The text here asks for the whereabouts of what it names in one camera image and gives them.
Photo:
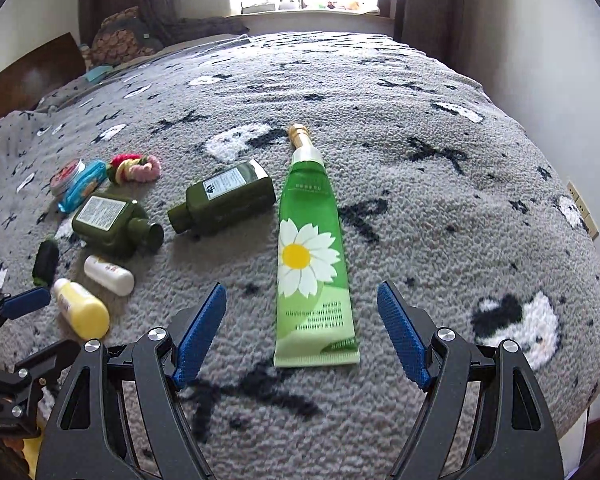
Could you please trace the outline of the brown patterned pillow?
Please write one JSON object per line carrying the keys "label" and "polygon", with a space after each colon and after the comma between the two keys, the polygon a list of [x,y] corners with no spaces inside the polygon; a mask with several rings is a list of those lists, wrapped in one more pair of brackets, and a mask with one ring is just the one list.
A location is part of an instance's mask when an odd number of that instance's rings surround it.
{"label": "brown patterned pillow", "polygon": [[140,8],[132,6],[102,21],[88,55],[94,66],[118,66],[162,49],[162,42],[140,18]]}

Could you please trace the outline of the black knit-covered green roll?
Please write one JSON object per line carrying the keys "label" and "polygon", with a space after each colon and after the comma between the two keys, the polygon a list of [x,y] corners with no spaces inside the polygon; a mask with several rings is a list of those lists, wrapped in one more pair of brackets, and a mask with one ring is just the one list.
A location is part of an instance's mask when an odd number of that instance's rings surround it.
{"label": "black knit-covered green roll", "polygon": [[35,286],[50,288],[54,284],[59,261],[59,247],[53,237],[46,238],[40,244],[32,269]]}

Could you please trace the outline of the colourful hair scrunchies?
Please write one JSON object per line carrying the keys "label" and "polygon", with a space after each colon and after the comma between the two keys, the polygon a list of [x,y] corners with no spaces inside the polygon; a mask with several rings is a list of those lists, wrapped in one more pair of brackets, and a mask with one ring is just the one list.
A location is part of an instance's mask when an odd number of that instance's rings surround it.
{"label": "colourful hair scrunchies", "polygon": [[114,156],[107,167],[107,178],[116,185],[125,182],[152,182],[160,174],[160,160],[154,155],[120,154]]}

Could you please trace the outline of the yellow small bottle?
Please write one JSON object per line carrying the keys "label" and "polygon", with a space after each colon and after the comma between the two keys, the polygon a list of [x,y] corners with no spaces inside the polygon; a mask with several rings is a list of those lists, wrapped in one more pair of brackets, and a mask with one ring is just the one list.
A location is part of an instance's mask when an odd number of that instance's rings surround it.
{"label": "yellow small bottle", "polygon": [[52,287],[60,312],[83,340],[102,339],[109,330],[109,311],[77,282],[58,278]]}

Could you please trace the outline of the grey kitty pattern pillow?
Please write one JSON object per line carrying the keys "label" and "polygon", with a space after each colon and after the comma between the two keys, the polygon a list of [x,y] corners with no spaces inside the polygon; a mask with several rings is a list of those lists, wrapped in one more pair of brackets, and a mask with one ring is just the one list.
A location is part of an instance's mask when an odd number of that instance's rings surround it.
{"label": "grey kitty pattern pillow", "polygon": [[11,170],[30,157],[36,133],[50,124],[46,114],[16,110],[0,118],[0,169]]}

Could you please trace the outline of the dark wooden headboard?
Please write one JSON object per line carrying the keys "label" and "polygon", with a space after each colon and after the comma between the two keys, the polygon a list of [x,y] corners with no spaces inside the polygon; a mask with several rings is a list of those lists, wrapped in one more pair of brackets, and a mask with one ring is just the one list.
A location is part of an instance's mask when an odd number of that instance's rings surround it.
{"label": "dark wooden headboard", "polygon": [[13,62],[0,73],[0,118],[34,110],[43,96],[83,76],[85,63],[68,32]]}

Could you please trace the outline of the white storage box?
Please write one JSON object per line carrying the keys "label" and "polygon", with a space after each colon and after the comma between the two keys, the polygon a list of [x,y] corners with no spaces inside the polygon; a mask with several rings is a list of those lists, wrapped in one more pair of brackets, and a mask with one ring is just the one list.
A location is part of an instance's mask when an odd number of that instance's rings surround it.
{"label": "white storage box", "polygon": [[232,14],[230,0],[173,0],[178,18],[226,18]]}

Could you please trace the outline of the white small bottle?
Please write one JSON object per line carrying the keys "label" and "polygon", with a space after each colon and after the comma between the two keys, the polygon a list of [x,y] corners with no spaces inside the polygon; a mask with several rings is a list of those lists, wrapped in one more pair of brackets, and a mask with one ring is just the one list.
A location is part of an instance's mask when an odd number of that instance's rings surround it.
{"label": "white small bottle", "polygon": [[126,297],[135,287],[134,275],[122,266],[94,255],[84,260],[83,271],[95,283],[119,297]]}

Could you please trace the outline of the wall power socket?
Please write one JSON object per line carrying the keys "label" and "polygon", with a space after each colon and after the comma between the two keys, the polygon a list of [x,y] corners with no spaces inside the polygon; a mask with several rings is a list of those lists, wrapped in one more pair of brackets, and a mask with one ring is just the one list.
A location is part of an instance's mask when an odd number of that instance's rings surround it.
{"label": "wall power socket", "polygon": [[588,209],[588,206],[586,206],[582,195],[572,181],[568,181],[567,188],[571,198],[576,204],[577,210],[579,211],[586,230],[588,231],[588,235],[591,237],[591,240],[597,240],[597,237],[600,236],[600,230],[598,229],[598,226],[592,217],[591,211]]}

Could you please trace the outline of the brown curtain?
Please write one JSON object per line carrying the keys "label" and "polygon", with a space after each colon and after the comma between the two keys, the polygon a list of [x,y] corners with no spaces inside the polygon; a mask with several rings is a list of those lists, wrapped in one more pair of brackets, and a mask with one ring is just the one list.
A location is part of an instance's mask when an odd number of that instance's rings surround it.
{"label": "brown curtain", "polygon": [[392,19],[394,40],[453,64],[463,0],[378,0],[378,8]]}
{"label": "brown curtain", "polygon": [[166,46],[216,35],[242,35],[248,28],[240,18],[178,18],[173,0],[79,0],[80,39],[90,44],[112,14],[136,6],[151,36]]}

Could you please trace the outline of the blue tissue packet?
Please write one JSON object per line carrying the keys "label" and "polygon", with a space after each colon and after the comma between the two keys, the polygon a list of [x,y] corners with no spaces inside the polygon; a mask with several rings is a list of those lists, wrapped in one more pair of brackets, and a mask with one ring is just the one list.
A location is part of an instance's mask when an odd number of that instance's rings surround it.
{"label": "blue tissue packet", "polygon": [[107,164],[103,160],[94,160],[73,180],[58,203],[62,214],[71,214],[81,206],[99,185],[107,179]]}

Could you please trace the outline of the green daisy cream tube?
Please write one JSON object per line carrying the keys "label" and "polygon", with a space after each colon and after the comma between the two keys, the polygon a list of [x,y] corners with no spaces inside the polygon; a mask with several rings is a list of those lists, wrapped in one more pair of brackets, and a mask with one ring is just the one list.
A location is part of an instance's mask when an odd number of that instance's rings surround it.
{"label": "green daisy cream tube", "polygon": [[346,258],[335,193],[308,128],[292,125],[294,147],[278,206],[274,365],[356,365]]}

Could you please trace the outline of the grey kitty pattern bedspread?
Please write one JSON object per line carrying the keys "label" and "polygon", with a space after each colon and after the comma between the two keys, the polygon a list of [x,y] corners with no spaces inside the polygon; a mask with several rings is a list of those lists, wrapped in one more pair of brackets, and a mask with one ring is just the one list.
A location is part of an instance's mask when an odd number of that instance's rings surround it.
{"label": "grey kitty pattern bedspread", "polygon": [[560,479],[600,255],[474,80],[207,42],[0,118],[0,479]]}

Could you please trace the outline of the dark green square bottle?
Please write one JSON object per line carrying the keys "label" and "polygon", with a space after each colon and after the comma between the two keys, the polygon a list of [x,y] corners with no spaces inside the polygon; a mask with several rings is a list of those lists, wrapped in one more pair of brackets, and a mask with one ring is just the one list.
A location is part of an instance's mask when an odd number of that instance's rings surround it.
{"label": "dark green square bottle", "polygon": [[148,218],[137,200],[94,193],[72,218],[72,229],[88,246],[117,258],[131,258],[139,249],[156,252],[163,227]]}

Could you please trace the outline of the teal small box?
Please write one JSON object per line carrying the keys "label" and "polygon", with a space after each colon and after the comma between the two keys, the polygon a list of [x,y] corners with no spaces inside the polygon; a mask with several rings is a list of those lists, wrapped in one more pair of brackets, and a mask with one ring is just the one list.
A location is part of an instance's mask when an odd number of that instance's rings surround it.
{"label": "teal small box", "polygon": [[85,73],[85,79],[89,84],[99,84],[111,74],[113,70],[114,68],[110,65],[95,66]]}

